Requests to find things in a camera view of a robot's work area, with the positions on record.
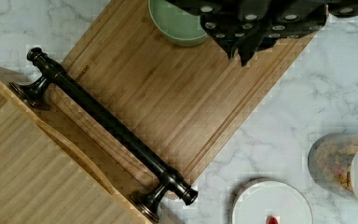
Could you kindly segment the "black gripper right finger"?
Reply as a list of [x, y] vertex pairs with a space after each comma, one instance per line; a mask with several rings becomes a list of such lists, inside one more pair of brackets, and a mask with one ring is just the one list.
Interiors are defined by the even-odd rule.
[[301, 38], [322, 29], [329, 14], [358, 16], [358, 0], [240, 0], [239, 19], [253, 25], [239, 46], [241, 65], [256, 52], [272, 48], [278, 39]]

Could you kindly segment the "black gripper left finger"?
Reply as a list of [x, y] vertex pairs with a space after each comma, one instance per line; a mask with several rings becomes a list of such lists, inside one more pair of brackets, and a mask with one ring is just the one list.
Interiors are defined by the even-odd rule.
[[252, 49], [244, 45], [252, 23], [242, 16], [247, 0], [166, 0], [191, 15], [200, 17], [200, 26], [229, 59], [238, 52], [242, 60], [252, 58]]

